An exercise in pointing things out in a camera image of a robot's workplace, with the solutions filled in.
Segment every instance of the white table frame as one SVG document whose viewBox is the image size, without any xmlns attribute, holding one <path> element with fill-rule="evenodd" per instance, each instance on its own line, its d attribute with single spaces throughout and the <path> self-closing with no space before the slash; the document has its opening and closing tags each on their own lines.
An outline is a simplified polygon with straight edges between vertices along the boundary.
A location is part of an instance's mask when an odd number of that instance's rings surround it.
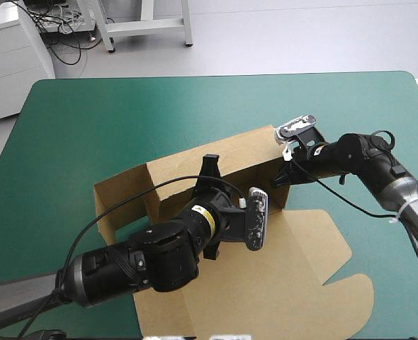
<svg viewBox="0 0 418 340">
<path fill-rule="evenodd" d="M 109 23 L 101 0 L 89 0 L 89 3 L 101 32 L 103 44 L 109 52 L 115 52 L 113 38 L 116 37 L 170 33 L 181 30 L 185 33 L 186 46 L 193 45 L 188 0 L 181 0 L 182 17 L 155 20 L 153 19 L 154 0 L 142 0 L 140 21 L 124 23 Z"/>
</svg>

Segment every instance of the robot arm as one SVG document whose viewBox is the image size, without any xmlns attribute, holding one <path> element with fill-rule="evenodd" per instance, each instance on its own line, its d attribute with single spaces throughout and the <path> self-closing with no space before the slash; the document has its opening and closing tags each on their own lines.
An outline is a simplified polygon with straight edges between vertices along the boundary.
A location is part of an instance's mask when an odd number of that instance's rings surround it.
<svg viewBox="0 0 418 340">
<path fill-rule="evenodd" d="M 206 155 L 200 175 L 220 178 L 217 162 L 218 155 Z M 259 250 L 266 236 L 267 194 L 251 188 L 240 208 L 231 200 L 225 184 L 200 178 L 190 202 L 171 220 L 81 254 L 57 273 L 1 283 L 0 329 L 30 317 L 53 291 L 59 293 L 44 310 L 70 302 L 90 307 L 148 288 L 169 292 L 197 278 L 199 254 L 215 260 L 220 242 Z"/>
<path fill-rule="evenodd" d="M 276 128 L 276 141 L 285 145 L 285 164 L 273 184 L 311 183 L 330 176 L 340 176 L 343 184 L 347 174 L 357 175 L 381 207 L 396 212 L 418 241 L 418 181 L 391 154 L 393 135 L 348 133 L 328 143 L 315 123 L 313 116 L 306 115 Z M 380 132 L 390 136 L 390 143 Z M 295 143 L 298 146 L 291 150 Z"/>
</svg>

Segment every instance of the brown cardboard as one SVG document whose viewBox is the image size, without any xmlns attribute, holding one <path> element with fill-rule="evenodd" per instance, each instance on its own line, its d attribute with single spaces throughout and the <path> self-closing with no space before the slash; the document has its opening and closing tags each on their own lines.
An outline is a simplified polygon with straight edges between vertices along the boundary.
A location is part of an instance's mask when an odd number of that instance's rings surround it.
<svg viewBox="0 0 418 340">
<path fill-rule="evenodd" d="M 272 189 L 268 179 L 278 173 L 283 158 L 281 147 L 273 138 L 271 125 L 218 140 L 190 150 L 133 167 L 94 185 L 96 212 L 159 183 L 176 177 L 197 175 L 203 156 L 218 154 L 222 177 L 247 189 L 258 186 L 269 194 L 269 211 L 285 206 L 288 187 Z M 145 197 L 118 208 L 103 218 L 99 231 L 108 244 L 115 242 L 115 231 L 148 215 L 152 223 L 174 216 L 188 201 L 196 180 L 163 186 Z"/>
<path fill-rule="evenodd" d="M 198 174 L 205 154 L 219 154 L 224 179 L 258 186 L 269 195 L 269 235 L 264 248 L 222 243 L 217 261 L 199 264 L 200 277 L 171 293 L 134 295 L 144 336 L 252 334 L 254 339 L 347 339 L 366 323 L 373 286 L 365 275 L 325 285 L 351 257 L 351 250 L 327 213 L 286 211 L 288 188 L 272 189 L 268 179 L 283 164 L 282 147 L 266 126 L 178 154 L 141 164 L 94 186 L 96 211 L 163 181 Z M 108 244 L 115 231 L 145 215 L 159 222 L 190 198 L 196 180 L 152 191 L 98 226 Z"/>
<path fill-rule="evenodd" d="M 144 336 L 251 334 L 253 339 L 348 339 L 368 321 L 373 285 L 356 274 L 326 284 L 351 250 L 322 210 L 270 215 L 262 250 L 222 243 L 217 261 L 172 293 L 135 294 Z"/>
</svg>

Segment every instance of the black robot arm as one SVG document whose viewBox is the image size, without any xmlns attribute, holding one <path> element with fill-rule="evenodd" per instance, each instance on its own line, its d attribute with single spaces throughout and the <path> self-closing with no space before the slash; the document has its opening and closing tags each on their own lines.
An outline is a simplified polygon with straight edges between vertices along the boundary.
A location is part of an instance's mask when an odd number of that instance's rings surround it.
<svg viewBox="0 0 418 340">
<path fill-rule="evenodd" d="M 213 180 L 220 179 L 218 155 L 204 156 L 200 176 L 191 200 L 169 221 L 83 253 L 57 273 L 0 283 L 0 328 L 32 316 L 42 301 L 47 302 L 42 310 L 69 302 L 90 307 L 148 288 L 179 289 L 198 276 L 201 252 L 217 258 L 220 242 L 259 250 L 266 236 L 267 194 L 251 188 L 240 207 L 234 205 L 230 187 Z"/>
</svg>

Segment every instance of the white cabinet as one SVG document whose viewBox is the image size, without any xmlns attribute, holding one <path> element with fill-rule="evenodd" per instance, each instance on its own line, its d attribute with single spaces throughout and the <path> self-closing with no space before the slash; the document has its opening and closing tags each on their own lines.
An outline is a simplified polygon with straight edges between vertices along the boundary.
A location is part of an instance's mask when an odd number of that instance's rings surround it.
<svg viewBox="0 0 418 340">
<path fill-rule="evenodd" d="M 53 78 L 52 60 L 34 23 L 16 5 L 0 6 L 0 118 L 20 113 L 31 86 Z"/>
</svg>

